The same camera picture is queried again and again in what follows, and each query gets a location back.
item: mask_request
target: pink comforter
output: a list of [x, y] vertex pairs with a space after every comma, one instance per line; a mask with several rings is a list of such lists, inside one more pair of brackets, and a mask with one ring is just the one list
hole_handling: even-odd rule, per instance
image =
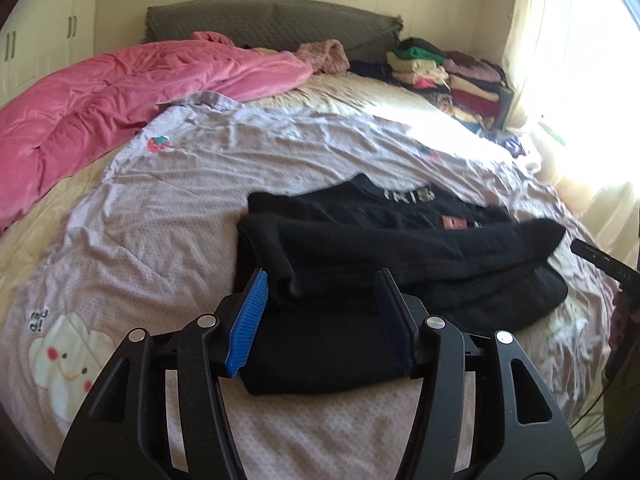
[[0, 233], [61, 179], [130, 139], [157, 103], [211, 90], [237, 101], [311, 76], [289, 52], [262, 56], [215, 33], [92, 57], [38, 81], [0, 110]]

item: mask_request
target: cream folded clothes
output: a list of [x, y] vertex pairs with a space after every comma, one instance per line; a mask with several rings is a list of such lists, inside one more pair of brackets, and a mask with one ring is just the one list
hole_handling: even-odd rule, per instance
[[438, 85], [448, 86], [447, 79], [449, 79], [449, 74], [447, 74], [447, 72], [442, 67], [437, 67], [434, 70], [427, 70], [420, 73], [393, 72], [393, 76], [398, 81], [409, 85], [418, 84], [423, 79], [430, 79]]
[[438, 64], [431, 59], [400, 59], [393, 52], [386, 53], [386, 62], [394, 72], [422, 74], [429, 70], [436, 70]]

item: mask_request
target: black sweater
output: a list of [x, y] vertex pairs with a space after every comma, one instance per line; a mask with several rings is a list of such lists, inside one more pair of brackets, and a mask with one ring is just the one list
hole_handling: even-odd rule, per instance
[[383, 190], [360, 174], [301, 196], [253, 193], [248, 210], [238, 224], [235, 289], [255, 267], [270, 285], [241, 370], [252, 394], [335, 392], [399, 377], [372, 293], [381, 267], [430, 313], [479, 335], [521, 330], [567, 294], [546, 262], [562, 226], [518, 224], [505, 208], [433, 185]]

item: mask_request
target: gray quilted pillow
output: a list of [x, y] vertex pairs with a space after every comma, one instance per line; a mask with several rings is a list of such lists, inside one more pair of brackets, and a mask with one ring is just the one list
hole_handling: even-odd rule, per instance
[[225, 34], [237, 46], [290, 51], [336, 39], [350, 60], [382, 62], [398, 44], [402, 19], [312, 0], [197, 0], [149, 7], [144, 42], [186, 40], [196, 30]]

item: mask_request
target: wardrobe door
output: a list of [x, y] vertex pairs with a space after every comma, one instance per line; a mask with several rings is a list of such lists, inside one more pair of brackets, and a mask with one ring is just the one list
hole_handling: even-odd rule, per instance
[[82, 61], [95, 53], [95, 2], [96, 0], [74, 0], [71, 63]]
[[8, 59], [8, 91], [21, 94], [44, 74], [45, 28], [40, 0], [19, 0], [9, 20], [13, 23]]
[[41, 6], [46, 13], [45, 74], [50, 74], [71, 64], [74, 0], [41, 0]]
[[0, 29], [0, 107], [9, 101], [9, 62], [11, 58], [11, 43], [13, 23], [11, 18]]

